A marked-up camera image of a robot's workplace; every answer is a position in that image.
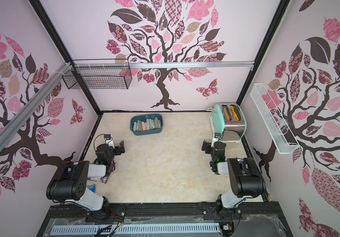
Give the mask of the teal plastic storage box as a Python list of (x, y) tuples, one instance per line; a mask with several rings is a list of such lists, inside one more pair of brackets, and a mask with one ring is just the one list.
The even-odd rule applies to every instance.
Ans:
[(130, 120), (130, 130), (136, 136), (161, 133), (163, 127), (164, 121), (160, 114), (138, 115)]

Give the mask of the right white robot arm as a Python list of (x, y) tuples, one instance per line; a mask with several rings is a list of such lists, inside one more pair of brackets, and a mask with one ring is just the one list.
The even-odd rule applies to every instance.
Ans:
[(249, 198), (264, 194), (266, 184), (254, 158), (226, 158), (226, 144), (203, 141), (201, 150), (211, 155), (211, 171), (229, 177), (230, 189), (216, 200), (218, 210), (236, 209)]

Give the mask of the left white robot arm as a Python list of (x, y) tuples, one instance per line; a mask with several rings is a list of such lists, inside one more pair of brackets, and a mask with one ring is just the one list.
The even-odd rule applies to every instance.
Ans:
[(106, 197), (97, 195), (87, 187), (89, 179), (109, 178), (115, 170), (115, 156), (125, 153), (124, 141), (112, 147), (107, 142), (96, 149), (96, 160), (62, 162), (46, 189), (46, 197), (59, 203), (74, 203), (90, 212), (112, 214)]

